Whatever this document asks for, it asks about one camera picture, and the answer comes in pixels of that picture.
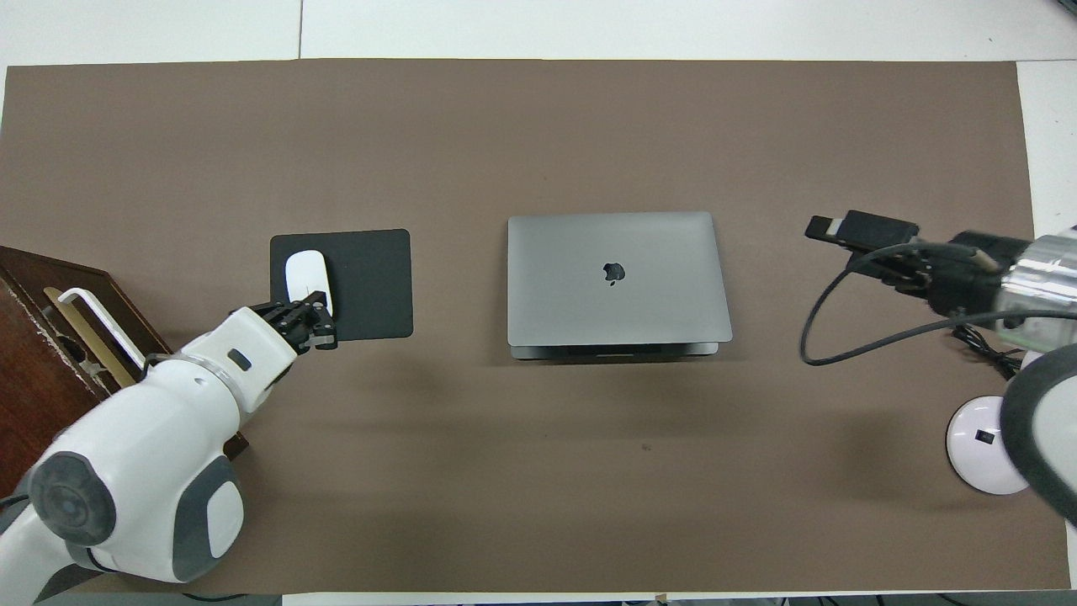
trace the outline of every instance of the laptop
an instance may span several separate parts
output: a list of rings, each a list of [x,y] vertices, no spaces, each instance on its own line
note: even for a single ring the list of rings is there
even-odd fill
[[[710,212],[508,220],[513,357],[702,356],[731,339]]]

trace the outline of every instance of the white round base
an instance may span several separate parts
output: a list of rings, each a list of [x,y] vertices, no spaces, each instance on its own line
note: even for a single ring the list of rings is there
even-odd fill
[[[999,396],[982,396],[957,409],[946,433],[950,465],[969,487],[992,495],[1029,488],[1006,455],[998,432]]]

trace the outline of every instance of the white mouse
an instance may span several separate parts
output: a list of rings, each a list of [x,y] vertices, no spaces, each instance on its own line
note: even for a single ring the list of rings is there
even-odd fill
[[[330,291],[330,276],[325,269],[325,256],[317,250],[300,250],[284,262],[284,283],[288,298],[306,298],[316,290],[325,293],[325,311],[333,315],[333,293]]]

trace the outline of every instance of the black mouse pad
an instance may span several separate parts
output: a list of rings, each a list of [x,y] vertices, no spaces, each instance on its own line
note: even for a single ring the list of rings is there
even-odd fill
[[[269,240],[269,297],[288,298],[284,263],[302,250],[325,257],[337,341],[398,339],[414,330],[407,229],[289,234]]]

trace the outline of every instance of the black cable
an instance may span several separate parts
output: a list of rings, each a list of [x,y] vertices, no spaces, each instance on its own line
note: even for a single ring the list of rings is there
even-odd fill
[[[976,249],[961,245],[956,243],[933,243],[933,242],[915,242],[915,243],[898,243],[895,245],[887,245],[885,248],[880,248],[864,254],[859,258],[853,260],[849,264],[838,277],[834,278],[824,290],[823,293],[819,295],[815,300],[815,305],[812,307],[811,312],[808,314],[808,320],[805,321],[803,330],[800,333],[800,360],[810,366],[822,367],[827,365],[833,365],[835,363],[840,363],[848,361],[850,358],[855,358],[862,354],[867,354],[868,352],[873,352],[886,346],[892,346],[898,341],[905,341],[906,339],[911,339],[913,337],[919,337],[921,335],[932,333],[934,330],[939,330],[943,328],[953,328],[961,325],[978,325],[995,321],[1005,320],[1026,320],[1026,319],[1061,319],[1068,321],[1077,321],[1077,313],[1071,312],[1058,312],[1054,310],[1016,310],[1009,312],[987,312],[982,314],[971,314],[968,316],[957,316],[954,319],[949,319],[946,321],[939,321],[937,323],[926,324],[912,328],[896,335],[892,335],[884,339],[880,339],[867,346],[862,346],[854,350],[838,354],[836,356],[828,356],[826,358],[812,358],[808,355],[808,335],[811,333],[811,326],[815,322],[815,316],[819,314],[820,309],[823,307],[823,302],[826,300],[830,293],[834,292],[838,284],[841,283],[850,273],[859,269],[861,267],[867,265],[871,260],[882,256],[894,256],[897,254],[923,251],[923,250],[947,250],[947,251],[961,251],[971,255]]]
[[[156,365],[157,363],[163,363],[170,358],[168,354],[146,354],[145,361],[142,363],[142,372],[139,374],[139,383],[145,380],[145,376],[150,375],[150,367]]]
[[[26,501],[30,498],[30,495],[11,495],[10,497],[4,497],[0,499],[0,509],[6,509],[18,502]]]
[[[106,565],[101,564],[100,562],[98,562],[97,558],[94,558],[94,550],[89,549],[88,547],[86,548],[86,558],[89,560],[90,564],[93,564],[94,566],[97,566],[97,569],[101,570],[102,573],[118,573],[120,572],[120,570],[113,570],[112,568],[109,568],[108,566],[106,566]]]
[[[945,594],[945,593],[937,593],[936,595],[938,595],[938,596],[939,596],[939,597],[941,597],[942,600],[946,600],[946,601],[947,601],[947,602],[949,602],[950,604],[953,604],[953,606],[968,606],[968,604],[965,604],[965,603],[963,603],[963,602],[957,602],[956,600],[954,600],[954,598],[952,598],[952,597],[948,596],[948,595],[947,595],[947,594]]]
[[[190,597],[191,600],[195,600],[195,601],[198,601],[198,602],[227,602],[229,600],[236,600],[238,597],[247,597],[249,594],[247,594],[247,593],[236,593],[236,594],[233,594],[233,595],[224,595],[224,596],[221,596],[221,597],[202,597],[200,595],[195,595],[193,593],[184,593],[183,595],[186,596],[186,597]]]
[[[991,363],[991,366],[995,367],[998,375],[1003,376],[1003,379],[1006,381],[1013,379],[1013,377],[1017,376],[1017,371],[1021,370],[1021,358],[1013,357],[1013,354],[1017,354],[1021,350],[999,352],[988,343],[988,340],[980,334],[980,332],[968,325],[954,327],[954,329],[950,332],[950,337],[953,337],[957,341],[968,346],[968,349],[971,352]]]

